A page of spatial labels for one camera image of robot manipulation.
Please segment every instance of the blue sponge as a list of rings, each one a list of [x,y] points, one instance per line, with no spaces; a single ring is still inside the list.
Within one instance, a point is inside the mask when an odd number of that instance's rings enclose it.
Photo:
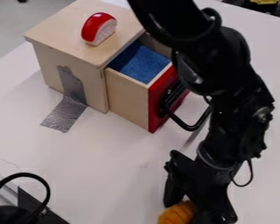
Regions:
[[[108,67],[148,84],[169,62],[163,55],[136,41],[112,60]]]

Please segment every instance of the gray duct tape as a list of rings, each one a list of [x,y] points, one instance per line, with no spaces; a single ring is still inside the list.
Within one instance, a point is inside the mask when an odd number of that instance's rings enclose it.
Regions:
[[[40,124],[66,133],[87,108],[83,83],[66,66],[58,66],[64,88],[63,100]]]

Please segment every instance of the red and white object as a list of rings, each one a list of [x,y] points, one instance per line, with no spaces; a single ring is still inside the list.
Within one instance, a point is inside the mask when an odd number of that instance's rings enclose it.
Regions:
[[[81,36],[90,45],[98,46],[115,32],[116,25],[114,17],[108,13],[97,12],[85,22]]]

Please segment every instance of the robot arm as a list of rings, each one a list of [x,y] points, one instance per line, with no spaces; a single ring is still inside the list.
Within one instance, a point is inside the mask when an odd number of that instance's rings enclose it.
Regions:
[[[213,109],[196,159],[171,152],[165,165],[164,204],[170,207],[186,195],[197,208],[194,224],[235,223],[228,185],[245,161],[252,180],[251,159],[266,148],[263,138],[274,109],[270,91],[250,65],[248,45],[238,31],[221,26],[215,10],[199,10],[192,1],[129,0],[129,4],[146,31],[172,48],[179,80],[209,97]]]

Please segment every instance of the black cable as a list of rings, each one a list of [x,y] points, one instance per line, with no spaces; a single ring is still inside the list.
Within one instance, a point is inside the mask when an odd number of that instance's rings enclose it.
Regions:
[[[42,179],[40,176],[37,176],[35,174],[29,173],[29,172],[20,172],[20,173],[16,173],[13,175],[10,175],[7,178],[4,178],[0,181],[0,189],[6,185],[8,182],[12,181],[13,179],[18,179],[18,178],[31,178],[31,179],[36,179],[38,180],[41,184],[43,184],[45,186],[46,189],[46,196],[45,196],[45,200],[42,202],[42,204],[34,211],[31,213],[31,215],[29,215],[28,217],[25,217],[24,219],[16,222],[16,224],[28,224],[31,221],[33,221],[35,218],[37,218],[41,212],[46,208],[50,198],[51,198],[51,189],[50,186],[47,184],[47,182]]]
[[[176,116],[168,107],[168,105],[164,105],[164,111],[167,113],[167,115],[175,122],[177,123],[181,128],[187,131],[195,131],[205,122],[205,120],[208,118],[208,116],[212,113],[213,108],[211,106],[208,106],[206,111],[202,114],[200,119],[194,124],[194,125],[188,125],[185,122],[183,122],[178,116]]]
[[[244,185],[239,185],[238,183],[235,182],[235,179],[234,179],[234,177],[233,177],[233,175],[232,175],[232,172],[233,172],[233,171],[231,171],[231,172],[229,173],[229,177],[230,177],[231,181],[232,181],[236,186],[245,187],[245,186],[250,185],[251,182],[252,182],[252,180],[253,180],[253,178],[254,178],[254,176],[255,176],[255,174],[254,174],[254,172],[253,172],[253,166],[252,166],[252,161],[251,161],[251,159],[248,159],[248,160],[247,160],[247,163],[248,163],[248,166],[249,166],[249,169],[250,169],[250,179],[249,179],[249,181],[248,181],[246,184],[244,184]]]

